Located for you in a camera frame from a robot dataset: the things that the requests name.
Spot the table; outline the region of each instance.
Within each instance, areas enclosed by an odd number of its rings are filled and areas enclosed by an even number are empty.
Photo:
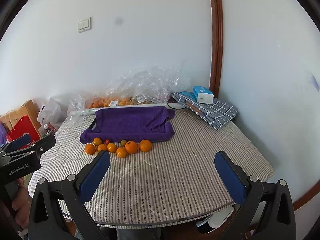
[[[85,206],[99,224],[113,228],[151,228],[192,221],[233,203],[215,167],[216,152],[225,151],[248,175],[266,181],[274,174],[268,161],[249,139],[228,122],[219,131],[188,109],[175,111],[171,120],[175,135],[153,143],[148,153],[120,159],[110,154],[111,164],[92,200]],[[42,168],[29,184],[32,196],[37,181],[65,179],[92,161],[84,153],[80,134],[94,116],[81,116],[74,125],[66,120],[56,134],[56,146],[42,155]],[[68,209],[60,202],[62,212]]]

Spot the bag handle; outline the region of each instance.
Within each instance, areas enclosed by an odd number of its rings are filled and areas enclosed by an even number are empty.
[[[15,130],[15,128],[14,128],[13,125],[12,125],[12,121],[11,121],[11,117],[10,117],[10,114],[11,114],[12,111],[15,111],[15,112],[18,114],[18,112],[17,112],[16,110],[8,111],[8,112],[5,113],[5,118],[4,118],[4,119],[5,119],[5,121],[7,122],[7,113],[9,113],[9,121],[10,121],[10,124],[11,124],[11,126],[12,126],[12,129]]]

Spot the tissue box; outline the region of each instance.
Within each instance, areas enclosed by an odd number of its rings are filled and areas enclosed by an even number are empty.
[[[209,89],[201,86],[194,86],[193,93],[198,103],[202,103],[202,104],[213,103],[213,94]]]

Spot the wall switch plate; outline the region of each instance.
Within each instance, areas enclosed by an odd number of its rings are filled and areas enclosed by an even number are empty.
[[[78,32],[84,32],[91,29],[91,17],[78,21]]]

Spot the tangerine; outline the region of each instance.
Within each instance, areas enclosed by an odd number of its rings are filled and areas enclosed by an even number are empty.
[[[107,150],[108,150],[108,147],[105,144],[100,144],[98,146],[98,152],[107,151]]]
[[[84,147],[84,151],[89,155],[93,155],[96,152],[96,148],[93,144],[90,143]]]
[[[102,144],[102,140],[100,139],[100,138],[94,138],[93,139],[93,144],[95,145],[95,146],[99,146],[100,144]]]
[[[120,144],[121,144],[122,147],[125,147],[125,144],[126,144],[126,143],[127,143],[126,140],[121,140],[121,142],[120,142]]]
[[[107,149],[109,152],[115,153],[117,151],[117,147],[114,143],[109,143],[107,145]]]
[[[127,155],[128,155],[128,153],[124,148],[120,147],[117,149],[117,156],[119,158],[125,158],[125,157],[127,157]]]
[[[138,151],[138,146],[134,141],[128,141],[124,148],[129,154],[134,154]]]
[[[139,143],[139,148],[140,150],[142,150],[143,152],[148,152],[151,150],[152,148],[152,143],[149,140],[142,140]]]

